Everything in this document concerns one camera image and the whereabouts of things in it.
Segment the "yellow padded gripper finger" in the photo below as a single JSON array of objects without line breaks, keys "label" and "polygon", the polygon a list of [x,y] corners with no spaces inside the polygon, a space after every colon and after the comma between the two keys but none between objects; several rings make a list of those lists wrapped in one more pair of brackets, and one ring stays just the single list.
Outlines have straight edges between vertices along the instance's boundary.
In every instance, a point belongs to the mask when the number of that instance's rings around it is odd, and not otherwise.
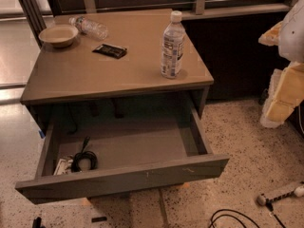
[{"label": "yellow padded gripper finger", "polygon": [[271,77],[260,123],[276,128],[290,117],[304,100],[304,64],[290,62],[283,70],[275,69]]},{"label": "yellow padded gripper finger", "polygon": [[282,26],[282,22],[278,22],[270,29],[268,29],[265,33],[263,33],[259,38],[258,41],[265,46],[277,46],[278,45],[278,37],[279,32]]}]

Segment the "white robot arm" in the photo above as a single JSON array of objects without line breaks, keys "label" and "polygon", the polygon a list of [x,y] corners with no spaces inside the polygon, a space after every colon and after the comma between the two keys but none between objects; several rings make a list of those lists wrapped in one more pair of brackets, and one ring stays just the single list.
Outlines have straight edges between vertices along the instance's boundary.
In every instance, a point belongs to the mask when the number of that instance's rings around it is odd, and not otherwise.
[{"label": "white robot arm", "polygon": [[265,46],[278,46],[279,56],[290,62],[283,70],[274,70],[260,117],[264,127],[276,128],[304,100],[304,0],[298,0],[284,19],[258,41]]}]

